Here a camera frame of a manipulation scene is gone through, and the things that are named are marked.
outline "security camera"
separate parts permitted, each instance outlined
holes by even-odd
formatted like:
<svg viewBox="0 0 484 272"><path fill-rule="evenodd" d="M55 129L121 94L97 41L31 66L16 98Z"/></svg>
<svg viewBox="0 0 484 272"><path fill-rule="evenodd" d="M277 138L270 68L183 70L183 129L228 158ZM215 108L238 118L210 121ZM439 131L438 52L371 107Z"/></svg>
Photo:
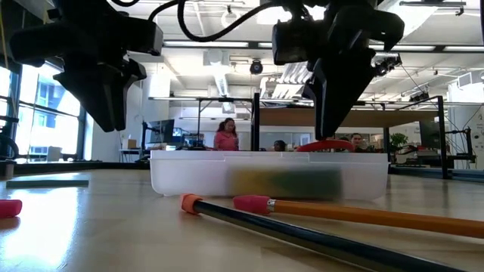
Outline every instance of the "security camera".
<svg viewBox="0 0 484 272"><path fill-rule="evenodd" d="M252 64L250 65L250 73L253 75L259 75L264 70L264 66L260 62L260 60L252 60Z"/></svg>

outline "computer monitor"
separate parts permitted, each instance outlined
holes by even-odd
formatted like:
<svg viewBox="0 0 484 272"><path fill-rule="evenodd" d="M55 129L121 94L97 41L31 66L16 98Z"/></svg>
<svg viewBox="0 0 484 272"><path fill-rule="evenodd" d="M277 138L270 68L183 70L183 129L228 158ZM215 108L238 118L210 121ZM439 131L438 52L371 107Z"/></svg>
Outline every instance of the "computer monitor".
<svg viewBox="0 0 484 272"><path fill-rule="evenodd" d="M439 123L434 121L420 121L420 139L422 147L440 148L440 129Z"/></svg>
<svg viewBox="0 0 484 272"><path fill-rule="evenodd" d="M148 123L151 130L149 144L171 143L173 141L173 127L175 120L163 120Z"/></svg>

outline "plastic container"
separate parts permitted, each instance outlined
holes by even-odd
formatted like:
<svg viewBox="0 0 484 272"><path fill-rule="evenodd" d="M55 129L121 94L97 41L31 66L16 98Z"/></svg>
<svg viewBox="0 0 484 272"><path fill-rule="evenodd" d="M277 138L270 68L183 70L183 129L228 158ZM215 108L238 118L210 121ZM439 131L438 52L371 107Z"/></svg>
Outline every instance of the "plastic container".
<svg viewBox="0 0 484 272"><path fill-rule="evenodd" d="M386 154L151 151L157 193L262 194L373 200L386 192Z"/></svg>

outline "pink shirt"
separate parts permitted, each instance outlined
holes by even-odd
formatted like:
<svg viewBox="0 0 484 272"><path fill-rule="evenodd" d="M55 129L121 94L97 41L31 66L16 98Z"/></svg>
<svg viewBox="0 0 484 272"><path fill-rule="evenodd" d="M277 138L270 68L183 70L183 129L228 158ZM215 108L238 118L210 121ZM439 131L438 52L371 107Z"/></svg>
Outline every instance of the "pink shirt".
<svg viewBox="0 0 484 272"><path fill-rule="evenodd" d="M215 135L214 148L221 151L238 151L239 139L232 133L217 132Z"/></svg>

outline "person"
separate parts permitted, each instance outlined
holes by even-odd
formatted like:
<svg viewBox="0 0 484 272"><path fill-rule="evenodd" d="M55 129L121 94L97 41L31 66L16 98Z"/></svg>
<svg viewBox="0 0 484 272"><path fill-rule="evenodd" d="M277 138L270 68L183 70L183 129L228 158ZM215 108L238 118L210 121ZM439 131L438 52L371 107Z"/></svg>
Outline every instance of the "person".
<svg viewBox="0 0 484 272"><path fill-rule="evenodd" d="M347 142L349 142L349 139L346 138L346 137L341 137L340 138L340 141L347 141ZM348 150L343 149L343 148L336 148L334 152L348 152Z"/></svg>
<svg viewBox="0 0 484 272"><path fill-rule="evenodd" d="M283 140L277 140L274 142L274 151L284 152L286 151L286 143Z"/></svg>
<svg viewBox="0 0 484 272"><path fill-rule="evenodd" d="M361 134L353 133L351 134L351 143L354 147L358 147L361 143Z"/></svg>
<svg viewBox="0 0 484 272"><path fill-rule="evenodd" d="M224 122L219 124L213 148L219 151L239 150L239 139L237 138L237 132L235 131L235 121L232 118L227 118Z"/></svg>

